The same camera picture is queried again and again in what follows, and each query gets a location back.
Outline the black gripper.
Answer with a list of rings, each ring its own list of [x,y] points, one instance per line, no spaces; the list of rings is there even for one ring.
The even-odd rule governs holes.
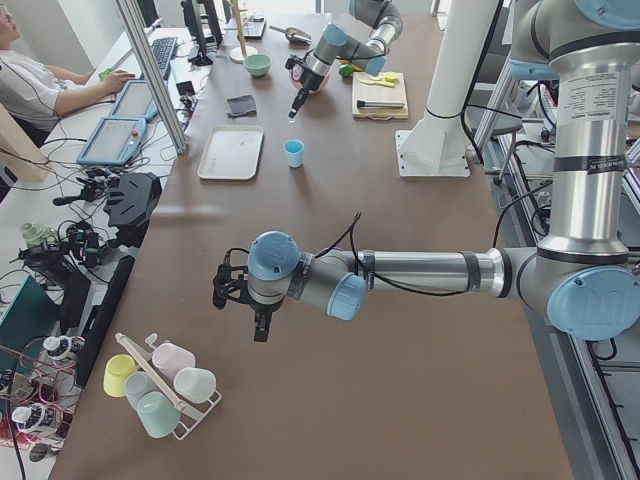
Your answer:
[[[318,56],[308,53],[302,60],[303,73],[300,77],[302,88],[296,94],[288,113],[289,119],[294,119],[308,98],[310,89],[315,89],[322,79],[330,74],[334,63],[333,57]]]
[[[267,342],[272,314],[279,309],[279,303],[256,304],[252,309],[254,310],[254,341]]]

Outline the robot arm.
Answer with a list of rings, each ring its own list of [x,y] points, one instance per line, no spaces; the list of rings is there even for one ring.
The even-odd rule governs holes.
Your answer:
[[[514,298],[558,330],[598,341],[639,317],[639,281],[617,237],[632,71],[639,64],[635,1],[519,1],[512,70],[555,73],[559,104],[551,224],[536,247],[484,253],[299,250],[286,233],[257,237],[244,283],[254,337],[291,298],[349,320],[366,292],[387,286],[446,297]]]
[[[336,59],[346,60],[371,75],[383,70],[391,44],[403,30],[398,8],[392,1],[350,1],[349,14],[368,28],[367,38],[357,38],[332,21],[313,48],[302,57],[291,55],[287,59],[285,68],[298,83],[289,120],[294,120],[309,95],[320,89]]]

